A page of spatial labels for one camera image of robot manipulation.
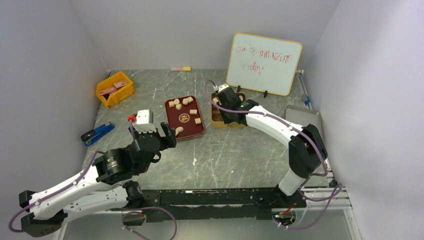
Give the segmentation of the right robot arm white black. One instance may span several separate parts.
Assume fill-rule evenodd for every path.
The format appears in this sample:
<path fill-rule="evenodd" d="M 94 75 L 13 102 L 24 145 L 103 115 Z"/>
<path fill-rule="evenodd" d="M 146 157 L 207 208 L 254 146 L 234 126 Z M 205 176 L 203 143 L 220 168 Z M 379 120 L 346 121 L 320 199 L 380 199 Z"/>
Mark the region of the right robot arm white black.
<path fill-rule="evenodd" d="M 313 124 L 302 126 L 289 122 L 254 100 L 242 101 L 226 84 L 216 87 L 215 93 L 216 106 L 225 124 L 237 123 L 258 129 L 287 147 L 289 169 L 277 185 L 274 199 L 278 206 L 288 207 L 294 201 L 294 193 L 319 166 L 326 165 L 328 153 L 318 128 Z"/>

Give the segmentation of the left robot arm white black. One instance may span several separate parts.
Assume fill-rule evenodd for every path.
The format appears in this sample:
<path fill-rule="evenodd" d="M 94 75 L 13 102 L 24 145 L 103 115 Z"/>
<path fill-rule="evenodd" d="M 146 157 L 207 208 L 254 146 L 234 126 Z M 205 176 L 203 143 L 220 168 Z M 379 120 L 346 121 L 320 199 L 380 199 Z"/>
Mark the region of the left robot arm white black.
<path fill-rule="evenodd" d="M 44 237 L 85 215 L 145 207 L 147 197 L 132 177 L 146 173 L 161 151 L 177 145 L 176 130 L 166 122 L 160 126 L 164 136 L 151 123 L 131 124 L 128 146 L 96 151 L 81 172 L 47 190 L 21 192 L 19 205 L 27 214 L 20 219 L 20 231 Z"/>

